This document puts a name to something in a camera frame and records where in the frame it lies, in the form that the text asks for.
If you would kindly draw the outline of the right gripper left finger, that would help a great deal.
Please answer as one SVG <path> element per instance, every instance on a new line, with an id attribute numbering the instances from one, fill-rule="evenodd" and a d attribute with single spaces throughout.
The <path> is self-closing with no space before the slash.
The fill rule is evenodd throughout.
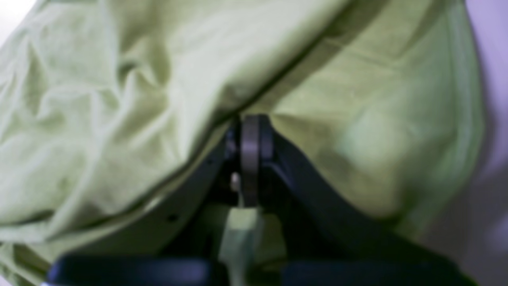
<path id="1" fill-rule="evenodd" d="M 58 259 L 49 286 L 221 286 L 259 224 L 261 117 L 234 121 L 194 172 L 147 214 Z"/>

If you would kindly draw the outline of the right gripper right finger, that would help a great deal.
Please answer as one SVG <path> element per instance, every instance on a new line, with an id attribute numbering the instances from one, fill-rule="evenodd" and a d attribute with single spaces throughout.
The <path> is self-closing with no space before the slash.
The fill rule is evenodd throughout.
<path id="1" fill-rule="evenodd" d="M 258 200 L 283 226 L 284 286 L 475 285 L 447 258 L 347 203 L 267 116 L 258 128 Z"/>

